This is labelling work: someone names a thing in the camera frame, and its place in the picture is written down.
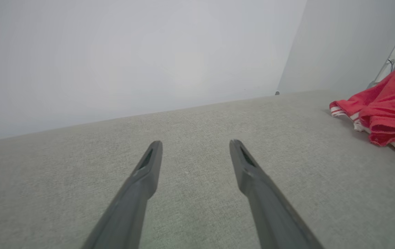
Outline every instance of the towel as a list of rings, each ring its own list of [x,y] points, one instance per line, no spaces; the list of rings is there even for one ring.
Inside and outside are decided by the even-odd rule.
[[[333,117],[347,115],[354,130],[369,133],[371,143],[395,148],[395,71],[373,88],[332,102],[330,110]]]

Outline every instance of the red cloth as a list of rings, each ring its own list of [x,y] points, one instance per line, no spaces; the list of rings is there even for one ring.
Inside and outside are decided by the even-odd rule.
[[[395,71],[375,87],[330,104],[330,108],[336,106],[348,117],[358,113],[361,124],[371,131],[371,143],[385,146],[395,142]]]

